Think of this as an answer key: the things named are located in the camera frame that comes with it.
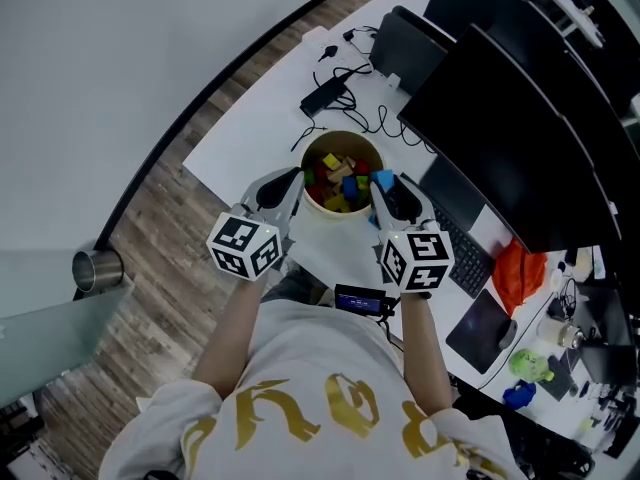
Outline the black device with blue screen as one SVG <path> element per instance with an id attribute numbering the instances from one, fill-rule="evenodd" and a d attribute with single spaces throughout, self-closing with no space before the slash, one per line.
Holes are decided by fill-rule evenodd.
<path id="1" fill-rule="evenodd" d="M 337 309 L 377 318 L 394 315 L 396 302 L 384 290 L 337 284 L 333 293 Z"/>

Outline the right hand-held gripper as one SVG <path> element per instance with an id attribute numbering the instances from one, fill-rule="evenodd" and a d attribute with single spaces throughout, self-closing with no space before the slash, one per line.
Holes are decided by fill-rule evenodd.
<path id="1" fill-rule="evenodd" d="M 449 233 L 435 220 L 431 200 L 405 173 L 394 176 L 396 203 L 379 185 L 371 185 L 370 193 L 380 228 L 374 251 L 382 282 L 401 293 L 437 289 L 454 266 L 454 252 Z M 418 225 L 400 230 L 401 220 Z"/>

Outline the metal trash can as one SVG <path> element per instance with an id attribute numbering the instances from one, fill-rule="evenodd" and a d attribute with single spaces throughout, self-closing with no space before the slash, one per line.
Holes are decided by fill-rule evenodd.
<path id="1" fill-rule="evenodd" d="M 72 275 L 83 293 L 112 288 L 123 279 L 123 262 L 114 250 L 78 251 L 72 260 Z"/>

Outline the green drink bottle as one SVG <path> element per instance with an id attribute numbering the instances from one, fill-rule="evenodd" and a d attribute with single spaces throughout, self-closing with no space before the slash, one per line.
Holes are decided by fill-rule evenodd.
<path id="1" fill-rule="evenodd" d="M 516 351 L 510 357 L 508 365 L 510 372 L 526 383 L 549 382 L 555 376 L 548 360 L 529 349 Z"/>

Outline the person's left forearm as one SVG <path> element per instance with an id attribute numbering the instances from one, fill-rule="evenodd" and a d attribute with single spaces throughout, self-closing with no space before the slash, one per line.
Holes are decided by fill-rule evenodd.
<path id="1" fill-rule="evenodd" d="M 221 398 L 234 391 L 247 365 L 265 286 L 265 276 L 236 284 L 192 374 L 193 380 L 211 386 Z"/>

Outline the small black keyboard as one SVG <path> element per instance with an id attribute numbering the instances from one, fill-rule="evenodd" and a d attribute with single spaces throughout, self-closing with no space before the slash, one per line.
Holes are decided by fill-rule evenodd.
<path id="1" fill-rule="evenodd" d="M 575 383 L 567 367 L 554 355 L 548 357 L 549 371 L 553 374 L 550 380 L 543 379 L 540 386 L 560 402 L 567 394 L 575 389 Z"/>

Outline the person's white printed shirt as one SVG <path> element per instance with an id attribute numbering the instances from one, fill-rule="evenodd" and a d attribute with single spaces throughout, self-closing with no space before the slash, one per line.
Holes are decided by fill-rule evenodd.
<path id="1" fill-rule="evenodd" d="M 270 301 L 228 397 L 160 387 L 117 436 L 99 480 L 526 480 L 502 421 L 426 415 L 371 319 Z"/>

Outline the large curved black monitor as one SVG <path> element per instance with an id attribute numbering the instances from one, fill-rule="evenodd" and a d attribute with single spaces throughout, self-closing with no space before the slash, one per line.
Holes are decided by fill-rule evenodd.
<path id="1" fill-rule="evenodd" d="M 399 119 L 466 178 L 528 252 L 620 242 L 576 132 L 477 26 L 467 28 Z"/>

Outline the grey computer mouse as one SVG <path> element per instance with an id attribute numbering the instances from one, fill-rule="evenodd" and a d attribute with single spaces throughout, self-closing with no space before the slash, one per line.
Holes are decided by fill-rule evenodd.
<path id="1" fill-rule="evenodd" d="M 499 329 L 497 347 L 499 350 L 509 348 L 517 335 L 518 323 L 515 320 L 507 319 Z"/>

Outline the blue cloth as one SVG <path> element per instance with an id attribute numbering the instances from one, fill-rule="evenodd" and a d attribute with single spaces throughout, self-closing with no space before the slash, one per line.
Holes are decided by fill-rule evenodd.
<path id="1" fill-rule="evenodd" d="M 534 398 L 536 391 L 535 383 L 519 380 L 513 387 L 503 392 L 503 403 L 510 410 L 516 411 L 528 406 Z"/>

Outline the black power adapter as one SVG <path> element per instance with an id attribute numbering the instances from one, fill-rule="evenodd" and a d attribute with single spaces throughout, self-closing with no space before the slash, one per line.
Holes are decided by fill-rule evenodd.
<path id="1" fill-rule="evenodd" d="M 307 117 L 313 118 L 341 97 L 346 89 L 342 79 L 333 77 L 303 98 L 300 109 Z"/>

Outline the cream patterned bucket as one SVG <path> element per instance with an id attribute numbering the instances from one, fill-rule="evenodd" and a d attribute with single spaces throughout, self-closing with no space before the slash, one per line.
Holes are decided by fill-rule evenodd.
<path id="1" fill-rule="evenodd" d="M 365 138 L 364 135 L 351 131 L 333 130 L 321 133 L 306 147 L 301 157 L 301 169 L 303 170 L 311 162 L 328 153 L 364 159 L 370 163 L 372 173 L 386 168 L 383 157 L 380 155 L 374 144 Z M 303 198 L 312 211 L 327 219 L 344 219 L 354 217 L 356 215 L 364 215 L 371 209 L 372 204 L 370 203 L 367 208 L 358 212 L 335 214 L 327 212 L 313 203 L 306 195 L 305 188 Z"/>

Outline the orange plastic bag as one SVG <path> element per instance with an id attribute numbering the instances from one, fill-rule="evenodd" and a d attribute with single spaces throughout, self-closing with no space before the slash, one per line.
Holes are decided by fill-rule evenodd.
<path id="1" fill-rule="evenodd" d="M 545 253 L 527 252 L 516 238 L 498 255 L 492 282 L 510 318 L 542 286 L 546 262 Z"/>

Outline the person's leg in jeans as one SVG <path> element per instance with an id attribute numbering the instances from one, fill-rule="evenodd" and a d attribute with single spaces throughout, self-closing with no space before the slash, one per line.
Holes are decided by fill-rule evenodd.
<path id="1" fill-rule="evenodd" d="M 289 300 L 306 305 L 317 305 L 328 287 L 298 264 L 292 263 L 286 275 L 270 288 L 261 302 Z"/>

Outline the frosted glass panel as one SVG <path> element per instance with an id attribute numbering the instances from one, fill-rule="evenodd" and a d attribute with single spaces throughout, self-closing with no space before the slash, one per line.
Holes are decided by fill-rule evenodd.
<path id="1" fill-rule="evenodd" d="M 0 251 L 0 407 L 87 363 L 132 290 L 81 292 L 73 250 Z"/>

